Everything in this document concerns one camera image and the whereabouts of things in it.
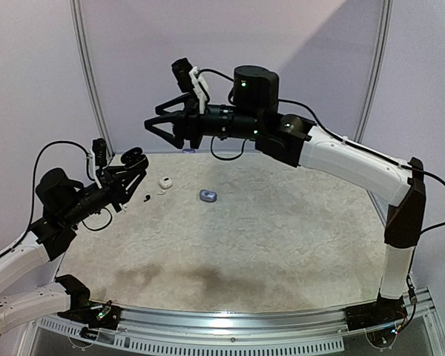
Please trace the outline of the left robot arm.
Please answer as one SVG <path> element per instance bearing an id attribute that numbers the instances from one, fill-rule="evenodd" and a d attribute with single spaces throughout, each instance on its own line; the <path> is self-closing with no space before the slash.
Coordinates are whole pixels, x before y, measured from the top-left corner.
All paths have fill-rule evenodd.
<path id="1" fill-rule="evenodd" d="M 76 237 L 78 224 L 112 205 L 121 211 L 146 175 L 147 164 L 111 166 L 97 182 L 84 185 L 62 168 L 48 171 L 36 187 L 43 214 L 0 252 L 0 337 L 11 329 L 49 314 L 89 325 L 116 328 L 118 316 L 95 306 L 89 289 L 70 274 L 33 291 L 4 296 L 9 286 L 35 268 L 62 256 Z"/>

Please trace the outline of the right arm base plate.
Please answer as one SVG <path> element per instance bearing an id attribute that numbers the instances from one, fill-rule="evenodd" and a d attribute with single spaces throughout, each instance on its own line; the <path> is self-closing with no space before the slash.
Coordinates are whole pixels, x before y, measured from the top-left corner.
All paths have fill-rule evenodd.
<path id="1" fill-rule="evenodd" d="M 416 306 L 408 313 L 405 304 L 401 301 L 363 303 L 346 307 L 343 312 L 349 331 L 369 329 L 378 326 L 393 326 L 400 322 L 400 327 L 408 325 L 417 311 Z"/>

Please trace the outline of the purple earbud charging case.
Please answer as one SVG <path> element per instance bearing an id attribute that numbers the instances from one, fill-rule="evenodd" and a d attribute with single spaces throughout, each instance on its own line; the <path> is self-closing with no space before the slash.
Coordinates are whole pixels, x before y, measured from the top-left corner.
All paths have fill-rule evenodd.
<path id="1" fill-rule="evenodd" d="M 199 192 L 199 199 L 203 202 L 216 202 L 217 201 L 217 193 L 215 191 L 202 189 Z"/>

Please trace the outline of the black earbud case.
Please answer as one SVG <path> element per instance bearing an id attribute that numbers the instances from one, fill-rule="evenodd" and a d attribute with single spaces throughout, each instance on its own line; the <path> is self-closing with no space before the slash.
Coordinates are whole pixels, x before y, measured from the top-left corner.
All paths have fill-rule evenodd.
<path id="1" fill-rule="evenodd" d="M 120 162 L 128 170 L 133 168 L 146 169 L 148 167 L 148 158 L 140 147 L 132 148 L 120 157 Z"/>

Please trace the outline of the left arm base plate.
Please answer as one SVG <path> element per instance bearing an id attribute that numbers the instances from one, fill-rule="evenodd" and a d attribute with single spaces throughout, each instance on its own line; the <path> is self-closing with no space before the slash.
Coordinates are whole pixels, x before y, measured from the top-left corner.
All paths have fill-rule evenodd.
<path id="1" fill-rule="evenodd" d="M 87 325 L 89 329 L 117 330 L 123 309 L 112 303 L 94 303 L 80 309 L 58 312 L 63 319 Z"/>

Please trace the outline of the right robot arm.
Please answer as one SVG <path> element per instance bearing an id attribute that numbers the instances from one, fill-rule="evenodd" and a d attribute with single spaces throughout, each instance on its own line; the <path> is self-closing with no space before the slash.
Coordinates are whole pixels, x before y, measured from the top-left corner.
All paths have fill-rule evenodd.
<path id="1" fill-rule="evenodd" d="M 279 162 L 322 171 L 387 201 L 383 273 L 378 300 L 368 312 L 374 323 L 385 323 L 398 309 L 421 235 L 426 208 L 422 162 L 373 151 L 331 132 L 316 116 L 280 113 L 279 76 L 264 67 L 234 69 L 228 105 L 211 103 L 202 69 L 180 60 L 172 71 L 181 95 L 158 105 L 144 126 L 175 148 L 197 149 L 204 136 L 246 139 Z"/>

